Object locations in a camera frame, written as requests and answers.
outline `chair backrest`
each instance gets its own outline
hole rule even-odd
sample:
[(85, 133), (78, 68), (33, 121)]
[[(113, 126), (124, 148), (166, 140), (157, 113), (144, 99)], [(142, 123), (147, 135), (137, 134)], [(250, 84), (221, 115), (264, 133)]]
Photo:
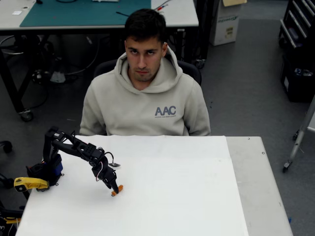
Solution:
[[(117, 63), (117, 60), (110, 60), (110, 61), (106, 61), (98, 65), (94, 71), (94, 78), (101, 74), (105, 74), (109, 71), (112, 71), (115, 68), (116, 63)], [(190, 75), (194, 80), (196, 80), (196, 82), (199, 85), (201, 85), (202, 77), (197, 67), (187, 62), (180, 61), (180, 60), (178, 60), (177, 63), (183, 69), (183, 72), (185, 74)]]

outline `small white object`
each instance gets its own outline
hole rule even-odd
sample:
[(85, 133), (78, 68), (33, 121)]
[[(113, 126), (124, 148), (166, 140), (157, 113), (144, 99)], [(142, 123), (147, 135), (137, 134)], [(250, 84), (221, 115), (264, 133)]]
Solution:
[(21, 13), (22, 13), (22, 11), (14, 11), (14, 12), (12, 13), (12, 15), (18, 16), (18, 15), (20, 15)]
[(53, 76), (51, 77), (50, 81), (61, 84), (65, 82), (65, 76), (63, 73), (54, 71)]

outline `shelving unit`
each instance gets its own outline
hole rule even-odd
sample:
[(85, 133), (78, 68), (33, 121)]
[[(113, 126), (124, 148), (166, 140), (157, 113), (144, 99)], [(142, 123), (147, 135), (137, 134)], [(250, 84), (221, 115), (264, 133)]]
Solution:
[(310, 102), (315, 94), (315, 0), (289, 0), (280, 20), (284, 48), (281, 83), (292, 102)]
[(301, 60), (314, 60), (315, 0), (289, 0), (283, 20), (280, 20), (279, 44)]

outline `man's ear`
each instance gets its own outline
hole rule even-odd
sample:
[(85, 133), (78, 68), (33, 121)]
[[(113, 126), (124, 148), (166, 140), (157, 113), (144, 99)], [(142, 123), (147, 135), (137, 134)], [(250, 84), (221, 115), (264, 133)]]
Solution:
[(162, 45), (162, 56), (164, 57), (165, 55), (166, 55), (166, 53), (167, 53), (167, 43), (164, 43), (163, 45)]

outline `cardboard box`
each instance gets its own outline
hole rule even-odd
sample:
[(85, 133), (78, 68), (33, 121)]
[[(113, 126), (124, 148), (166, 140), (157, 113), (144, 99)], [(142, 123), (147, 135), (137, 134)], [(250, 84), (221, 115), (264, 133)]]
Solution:
[(210, 43), (214, 46), (235, 42), (242, 4), (247, 0), (216, 0)]

